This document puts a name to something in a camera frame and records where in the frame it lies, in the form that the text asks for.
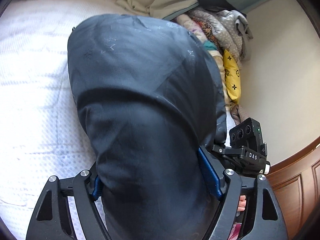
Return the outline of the person's right hand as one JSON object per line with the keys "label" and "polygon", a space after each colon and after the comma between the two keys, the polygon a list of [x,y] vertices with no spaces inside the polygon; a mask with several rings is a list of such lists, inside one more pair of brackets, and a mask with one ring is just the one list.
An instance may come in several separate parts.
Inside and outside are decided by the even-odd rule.
{"label": "person's right hand", "polygon": [[245,195],[241,195],[239,198],[239,204],[238,204],[238,212],[242,212],[245,211],[246,208],[246,196]]}

